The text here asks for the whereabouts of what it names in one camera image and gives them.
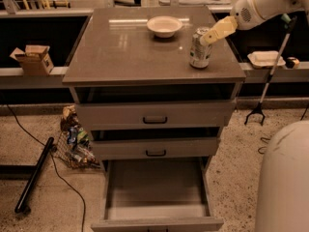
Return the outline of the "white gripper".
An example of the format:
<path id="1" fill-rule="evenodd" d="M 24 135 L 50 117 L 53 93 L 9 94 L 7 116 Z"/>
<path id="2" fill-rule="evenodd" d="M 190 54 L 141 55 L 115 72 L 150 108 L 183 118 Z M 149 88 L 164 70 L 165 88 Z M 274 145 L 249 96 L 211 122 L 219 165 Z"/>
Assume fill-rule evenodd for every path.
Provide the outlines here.
<path id="1" fill-rule="evenodd" d="M 218 20 L 200 38 L 201 45 L 214 44 L 237 30 L 252 29 L 282 12 L 283 0 L 238 0 L 230 15 Z"/>

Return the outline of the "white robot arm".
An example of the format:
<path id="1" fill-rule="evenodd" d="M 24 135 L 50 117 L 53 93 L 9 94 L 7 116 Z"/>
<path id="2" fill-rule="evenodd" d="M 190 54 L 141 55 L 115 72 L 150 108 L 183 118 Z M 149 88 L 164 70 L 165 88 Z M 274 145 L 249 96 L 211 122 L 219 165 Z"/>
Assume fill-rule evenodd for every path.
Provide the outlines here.
<path id="1" fill-rule="evenodd" d="M 309 10 L 309 0 L 238 0 L 230 15 L 217 21 L 200 40 L 213 44 L 281 15 Z M 258 187 L 254 232 L 309 232 L 309 121 L 284 127 L 269 141 Z"/>

